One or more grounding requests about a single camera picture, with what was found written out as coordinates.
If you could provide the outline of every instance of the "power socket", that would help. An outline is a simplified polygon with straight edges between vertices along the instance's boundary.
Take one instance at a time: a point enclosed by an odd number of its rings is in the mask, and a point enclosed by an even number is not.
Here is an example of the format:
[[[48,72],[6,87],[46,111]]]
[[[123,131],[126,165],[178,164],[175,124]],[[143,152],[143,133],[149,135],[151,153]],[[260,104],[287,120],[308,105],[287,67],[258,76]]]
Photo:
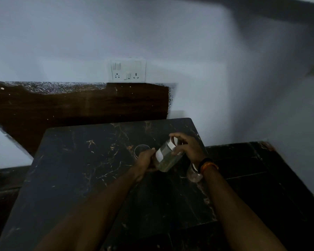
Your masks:
[[[112,59],[109,63],[111,82],[115,83],[144,83],[145,82],[145,59]]]

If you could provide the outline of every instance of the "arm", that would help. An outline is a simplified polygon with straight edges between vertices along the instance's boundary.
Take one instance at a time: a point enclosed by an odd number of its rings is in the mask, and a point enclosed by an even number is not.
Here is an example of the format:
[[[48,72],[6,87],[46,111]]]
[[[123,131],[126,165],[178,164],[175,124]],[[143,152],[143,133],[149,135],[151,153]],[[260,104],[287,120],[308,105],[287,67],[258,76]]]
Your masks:
[[[206,158],[195,138],[183,133],[173,133],[187,144],[176,147],[174,153],[186,152],[196,166]],[[279,239],[260,218],[243,202],[214,167],[207,168],[204,178],[215,211],[222,224],[226,238],[233,250],[286,250]]]
[[[142,152],[135,165],[106,190],[88,199],[73,215],[55,226],[35,251],[94,251],[104,241],[135,181],[142,180],[155,149]]]

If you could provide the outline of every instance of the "hand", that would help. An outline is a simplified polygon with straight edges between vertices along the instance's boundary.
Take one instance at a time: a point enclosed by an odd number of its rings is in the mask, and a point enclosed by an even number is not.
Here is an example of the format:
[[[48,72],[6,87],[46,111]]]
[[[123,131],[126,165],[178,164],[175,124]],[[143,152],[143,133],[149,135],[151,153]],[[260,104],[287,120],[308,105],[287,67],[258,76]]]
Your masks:
[[[152,148],[151,150],[146,150],[139,154],[135,165],[132,167],[132,170],[134,171],[135,179],[137,181],[142,180],[145,171],[149,167],[151,157],[155,154],[155,152],[156,152],[156,149]]]
[[[198,167],[200,162],[207,157],[194,137],[184,133],[171,133],[170,136],[174,136],[180,141],[186,143],[176,146],[172,152],[173,155],[176,155],[179,152],[185,152],[189,160],[191,160],[191,162],[195,164],[196,167]]]

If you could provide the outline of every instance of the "white label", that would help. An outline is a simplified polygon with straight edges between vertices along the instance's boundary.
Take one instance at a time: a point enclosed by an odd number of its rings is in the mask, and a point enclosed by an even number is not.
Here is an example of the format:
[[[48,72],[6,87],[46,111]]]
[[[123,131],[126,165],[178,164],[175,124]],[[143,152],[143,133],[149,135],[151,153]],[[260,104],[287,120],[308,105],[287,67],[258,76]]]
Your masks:
[[[160,151],[160,148],[159,150],[156,152],[156,159],[158,160],[158,162],[161,162],[163,160],[163,154],[162,152]]]

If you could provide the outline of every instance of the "black table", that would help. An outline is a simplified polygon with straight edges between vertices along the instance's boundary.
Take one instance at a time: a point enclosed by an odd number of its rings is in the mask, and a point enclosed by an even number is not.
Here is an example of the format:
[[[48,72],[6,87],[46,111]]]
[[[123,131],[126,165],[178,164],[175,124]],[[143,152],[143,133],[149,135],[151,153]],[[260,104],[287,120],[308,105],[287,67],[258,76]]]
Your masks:
[[[125,173],[137,145],[158,149],[175,131],[194,136],[205,149],[190,118],[48,129],[0,237],[0,251],[32,250],[87,195]],[[202,184],[187,179],[188,166],[184,156],[168,173],[147,172],[131,189],[104,246],[216,221]]]

